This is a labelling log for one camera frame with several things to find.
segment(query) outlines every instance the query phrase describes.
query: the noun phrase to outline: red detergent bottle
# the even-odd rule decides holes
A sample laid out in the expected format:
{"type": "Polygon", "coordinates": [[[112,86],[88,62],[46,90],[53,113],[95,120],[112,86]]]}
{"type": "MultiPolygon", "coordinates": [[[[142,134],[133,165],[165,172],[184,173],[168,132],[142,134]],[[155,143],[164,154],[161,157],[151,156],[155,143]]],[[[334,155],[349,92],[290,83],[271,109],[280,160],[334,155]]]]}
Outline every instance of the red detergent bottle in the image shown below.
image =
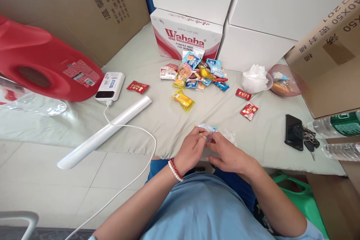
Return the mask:
{"type": "Polygon", "coordinates": [[[73,102],[93,96],[104,77],[88,57],[49,32],[16,23],[2,15],[0,72],[35,93],[73,102]],[[43,77],[46,85],[35,83],[36,78],[27,78],[24,70],[43,77]]]}

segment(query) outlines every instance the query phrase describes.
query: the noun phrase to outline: bracelet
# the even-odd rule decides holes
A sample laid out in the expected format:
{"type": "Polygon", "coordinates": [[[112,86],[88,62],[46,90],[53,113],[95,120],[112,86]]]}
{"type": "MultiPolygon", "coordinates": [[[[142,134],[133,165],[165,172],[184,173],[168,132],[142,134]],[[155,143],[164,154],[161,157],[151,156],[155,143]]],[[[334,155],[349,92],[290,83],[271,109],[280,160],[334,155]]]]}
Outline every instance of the bracelet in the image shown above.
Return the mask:
{"type": "Polygon", "coordinates": [[[184,180],[183,177],[180,176],[180,174],[178,173],[178,171],[175,169],[175,166],[173,165],[173,161],[170,159],[168,161],[169,167],[172,171],[172,173],[175,175],[176,179],[179,180],[180,182],[182,182],[184,180]]]}

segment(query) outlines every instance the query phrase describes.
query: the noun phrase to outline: hand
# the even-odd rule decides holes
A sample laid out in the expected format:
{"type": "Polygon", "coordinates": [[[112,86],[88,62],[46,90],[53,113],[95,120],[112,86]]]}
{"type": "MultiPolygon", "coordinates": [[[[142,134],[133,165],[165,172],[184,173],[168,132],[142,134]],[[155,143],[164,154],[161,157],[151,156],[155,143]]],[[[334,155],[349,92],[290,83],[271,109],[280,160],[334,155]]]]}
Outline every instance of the hand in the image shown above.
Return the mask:
{"type": "Polygon", "coordinates": [[[210,135],[207,148],[218,153],[220,158],[208,156],[206,160],[222,171],[249,176],[254,169],[260,166],[256,159],[237,148],[220,132],[213,132],[210,135]]]}
{"type": "Polygon", "coordinates": [[[200,161],[206,145],[206,136],[209,134],[206,129],[196,126],[185,137],[178,154],[174,158],[175,168],[179,174],[184,176],[200,161]]]}

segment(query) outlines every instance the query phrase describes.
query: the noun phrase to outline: green bottle label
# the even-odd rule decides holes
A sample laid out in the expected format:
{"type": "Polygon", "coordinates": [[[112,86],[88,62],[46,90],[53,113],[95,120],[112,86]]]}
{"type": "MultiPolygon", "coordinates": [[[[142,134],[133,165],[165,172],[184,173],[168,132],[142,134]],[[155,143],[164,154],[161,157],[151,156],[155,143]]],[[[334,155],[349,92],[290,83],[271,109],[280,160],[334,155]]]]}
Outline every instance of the green bottle label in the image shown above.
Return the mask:
{"type": "Polygon", "coordinates": [[[331,116],[330,123],[341,135],[347,137],[360,135],[360,121],[356,112],[331,116]]]}

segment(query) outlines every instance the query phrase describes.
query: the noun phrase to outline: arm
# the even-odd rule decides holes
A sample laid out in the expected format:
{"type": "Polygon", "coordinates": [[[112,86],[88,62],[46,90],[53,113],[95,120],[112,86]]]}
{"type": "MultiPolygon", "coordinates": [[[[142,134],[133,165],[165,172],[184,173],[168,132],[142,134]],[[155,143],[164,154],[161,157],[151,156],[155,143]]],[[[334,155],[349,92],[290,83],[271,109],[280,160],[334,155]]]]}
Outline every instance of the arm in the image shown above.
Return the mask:
{"type": "Polygon", "coordinates": [[[221,133],[210,136],[207,147],[217,152],[219,158],[207,160],[220,170],[239,174],[247,181],[264,211],[270,225],[284,237],[301,236],[307,227],[305,216],[270,178],[256,159],[229,142],[221,133]]]}
{"type": "MultiPolygon", "coordinates": [[[[195,127],[185,137],[174,159],[176,169],[185,175],[200,160],[209,135],[205,129],[195,127]]],[[[108,217],[94,232],[97,240],[138,239],[177,183],[169,166],[165,166],[146,185],[132,195],[108,217]]]]}

